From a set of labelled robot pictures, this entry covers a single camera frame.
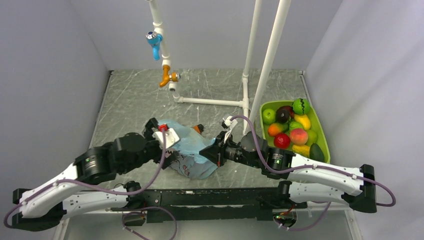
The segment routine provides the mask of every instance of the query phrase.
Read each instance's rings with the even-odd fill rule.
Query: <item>orange faucet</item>
[[[180,75],[176,72],[169,74],[170,69],[171,69],[170,66],[163,65],[163,77],[162,77],[162,82],[159,83],[159,87],[163,88],[170,81],[178,82],[178,79],[180,79]]]

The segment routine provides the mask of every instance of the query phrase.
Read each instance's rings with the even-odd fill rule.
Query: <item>red fruit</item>
[[[305,145],[305,143],[308,141],[308,133],[302,128],[295,128],[290,132],[290,140],[295,145]]]
[[[290,137],[285,133],[279,133],[274,137],[274,145],[279,149],[286,149],[290,146]]]
[[[282,107],[280,107],[278,110],[280,110],[280,109],[287,109],[288,110],[288,112],[290,113],[290,117],[291,118],[294,118],[295,117],[295,112],[293,111],[293,107],[292,106],[282,106]]]

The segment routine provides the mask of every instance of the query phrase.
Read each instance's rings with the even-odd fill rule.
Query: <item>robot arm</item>
[[[160,130],[165,131],[165,139]],[[127,133],[123,137],[107,142],[100,147],[92,147],[75,159],[63,172],[35,189],[18,188],[13,192],[13,203],[21,204],[19,213],[13,216],[14,228],[34,231],[51,228],[60,220],[74,215],[103,208],[137,208],[142,203],[138,198],[142,195],[117,195],[104,192],[77,194],[85,187],[60,180],[76,180],[90,185],[114,180],[116,175],[126,174],[141,167],[150,160],[159,163],[162,147],[172,147],[179,141],[176,132],[166,126],[158,125],[155,118],[150,119],[143,131]],[[175,160],[176,153],[165,159],[162,169],[167,168]],[[34,193],[47,188],[44,192],[25,202]],[[140,184],[128,182],[113,189],[115,192],[129,193],[141,189]]]
[[[261,173],[272,179],[285,179],[278,187],[281,201],[291,203],[337,202],[349,205],[353,210],[364,213],[377,212],[376,186],[359,178],[374,180],[374,167],[364,164],[360,168],[334,166],[315,161],[291,151],[269,147],[266,140],[256,136],[259,151],[271,172],[259,158],[252,132],[248,132],[240,142],[233,142],[228,131],[222,131],[213,145],[201,150],[200,155],[221,167],[227,160],[261,169]],[[286,173],[276,171],[296,168]]]

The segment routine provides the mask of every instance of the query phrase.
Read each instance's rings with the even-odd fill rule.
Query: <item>light blue towel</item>
[[[177,151],[177,160],[170,166],[178,173],[191,179],[204,179],[210,176],[218,167],[201,156],[199,151],[214,143],[215,139],[201,136],[192,127],[179,124],[174,120],[158,120],[159,125],[166,124],[173,128],[180,140],[168,152]]]

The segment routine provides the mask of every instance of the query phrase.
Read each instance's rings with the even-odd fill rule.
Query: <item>yellow fruit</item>
[[[306,146],[306,145],[293,145],[291,147],[291,149],[293,150],[293,152],[300,154],[304,157],[309,158],[309,151],[310,151],[310,147]]]
[[[309,120],[309,117],[305,115],[297,115],[294,114],[294,120],[298,123],[301,123],[303,125],[303,129],[309,130],[311,129],[311,120]]]

